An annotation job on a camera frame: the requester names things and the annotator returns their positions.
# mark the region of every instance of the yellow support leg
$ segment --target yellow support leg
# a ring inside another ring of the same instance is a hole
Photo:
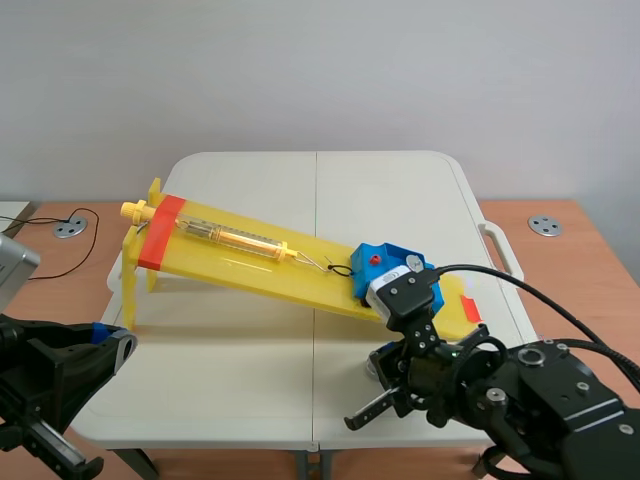
[[[160,205],[162,198],[164,195],[160,193],[160,188],[162,187],[162,180],[156,178],[151,186],[149,187],[149,195],[147,196],[147,204],[152,207],[157,207]]]
[[[147,268],[147,292],[153,292],[153,287],[156,284],[156,280],[158,280],[158,272],[155,270],[149,270]]]
[[[137,228],[131,227],[122,242],[122,317],[124,326],[133,330],[136,324],[136,259],[133,258],[132,244]]]

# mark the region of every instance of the table handle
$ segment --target table handle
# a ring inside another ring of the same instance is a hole
[[[524,281],[524,272],[522,271],[522,268],[518,263],[518,259],[516,258],[516,254],[513,253],[509,240],[507,240],[507,236],[504,234],[502,229],[495,223],[488,221],[480,224],[479,227],[480,232],[491,238],[493,241],[493,244],[498,251],[498,255],[500,256],[500,260],[502,260],[505,271],[512,277]]]

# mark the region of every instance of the white table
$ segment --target white table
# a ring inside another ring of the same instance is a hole
[[[490,265],[486,232],[522,275],[460,167],[434,152],[203,153],[178,162],[164,191],[354,247],[396,243],[439,265]],[[118,273],[116,263],[106,323],[120,320]],[[469,281],[494,335],[508,346],[535,339],[513,287]],[[364,362],[394,338],[382,324],[169,276],[153,293],[140,291],[138,324],[138,351],[73,423],[102,447],[312,452],[487,443],[453,422],[435,429],[418,413],[400,420],[387,412],[358,432],[344,426],[344,416],[380,393]]]

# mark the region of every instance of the blue plastic block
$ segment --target blue plastic block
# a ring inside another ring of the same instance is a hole
[[[376,262],[376,255],[379,257],[379,263]],[[407,250],[391,243],[383,243],[377,247],[361,243],[351,254],[353,296],[359,299],[365,298],[371,281],[400,265],[407,265],[408,255],[416,255],[420,258],[425,268],[435,268],[425,261],[424,255],[421,253]],[[432,291],[434,296],[433,313],[435,314],[444,306],[444,299],[442,298],[440,285],[437,283],[433,285]]]

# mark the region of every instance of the red tape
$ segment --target red tape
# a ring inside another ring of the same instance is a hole
[[[169,237],[176,224],[176,217],[182,206],[184,198],[167,195],[160,202],[156,213],[153,215],[149,225],[149,233],[142,246],[138,265],[151,270],[160,270],[164,252],[169,243]]]
[[[473,300],[473,298],[460,295],[460,301],[462,302],[464,313],[467,315],[467,320],[469,320],[471,323],[482,322],[480,312],[478,311],[478,306],[476,305],[476,302]]]

